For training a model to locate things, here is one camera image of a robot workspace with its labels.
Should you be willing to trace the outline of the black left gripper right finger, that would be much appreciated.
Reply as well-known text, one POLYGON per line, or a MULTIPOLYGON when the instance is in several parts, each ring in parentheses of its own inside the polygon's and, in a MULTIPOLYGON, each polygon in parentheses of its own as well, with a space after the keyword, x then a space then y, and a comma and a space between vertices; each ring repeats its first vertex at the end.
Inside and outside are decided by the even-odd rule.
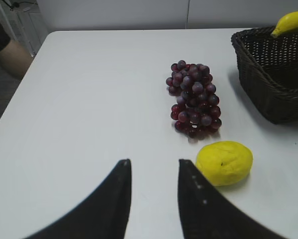
POLYGON ((186 239, 280 239, 212 186, 191 160, 179 160, 178 210, 186 239))

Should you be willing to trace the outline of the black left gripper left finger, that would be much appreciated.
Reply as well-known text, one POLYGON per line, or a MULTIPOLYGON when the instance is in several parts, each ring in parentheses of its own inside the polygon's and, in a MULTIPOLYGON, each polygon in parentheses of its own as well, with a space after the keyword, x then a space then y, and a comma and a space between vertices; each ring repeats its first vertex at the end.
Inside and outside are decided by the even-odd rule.
POLYGON ((123 239, 132 199, 132 165, 118 161, 79 205, 29 239, 123 239))

